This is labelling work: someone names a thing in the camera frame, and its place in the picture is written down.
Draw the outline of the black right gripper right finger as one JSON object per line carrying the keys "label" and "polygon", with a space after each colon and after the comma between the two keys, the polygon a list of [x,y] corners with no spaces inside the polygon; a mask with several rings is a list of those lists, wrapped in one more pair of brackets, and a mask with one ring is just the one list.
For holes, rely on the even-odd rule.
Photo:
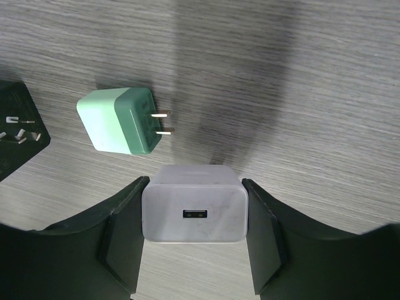
{"label": "black right gripper right finger", "polygon": [[353,234],[277,200],[251,179],[247,249],[261,299],[398,299],[399,225]]}

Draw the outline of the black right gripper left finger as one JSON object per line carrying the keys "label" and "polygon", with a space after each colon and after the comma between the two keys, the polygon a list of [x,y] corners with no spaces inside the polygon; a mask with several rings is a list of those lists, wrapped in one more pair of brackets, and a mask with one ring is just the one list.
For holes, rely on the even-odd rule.
{"label": "black right gripper left finger", "polygon": [[1,225],[2,299],[131,299],[143,253],[142,176],[37,231]]}

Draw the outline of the white USB wall charger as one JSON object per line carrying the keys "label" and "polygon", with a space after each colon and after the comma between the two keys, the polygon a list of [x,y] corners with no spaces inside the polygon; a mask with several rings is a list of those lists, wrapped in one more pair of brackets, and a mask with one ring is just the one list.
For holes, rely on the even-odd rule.
{"label": "white USB wall charger", "polygon": [[248,192],[225,165],[165,165],[141,200],[152,243],[238,243],[248,231]]}

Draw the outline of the green USB charger plug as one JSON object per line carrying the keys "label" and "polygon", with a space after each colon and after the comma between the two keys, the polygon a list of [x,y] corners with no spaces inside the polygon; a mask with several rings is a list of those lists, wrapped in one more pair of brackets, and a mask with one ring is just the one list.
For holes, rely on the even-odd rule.
{"label": "green USB charger plug", "polygon": [[171,112],[158,111],[146,87],[95,90],[76,108],[92,145],[102,152],[151,154],[162,135],[174,132],[161,123]]}

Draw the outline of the black cube socket adapter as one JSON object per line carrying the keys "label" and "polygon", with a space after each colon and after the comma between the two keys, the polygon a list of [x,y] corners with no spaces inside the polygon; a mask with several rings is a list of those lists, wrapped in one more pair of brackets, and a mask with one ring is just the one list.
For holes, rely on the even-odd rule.
{"label": "black cube socket adapter", "polygon": [[1,180],[46,148],[51,137],[20,81],[1,81]]}

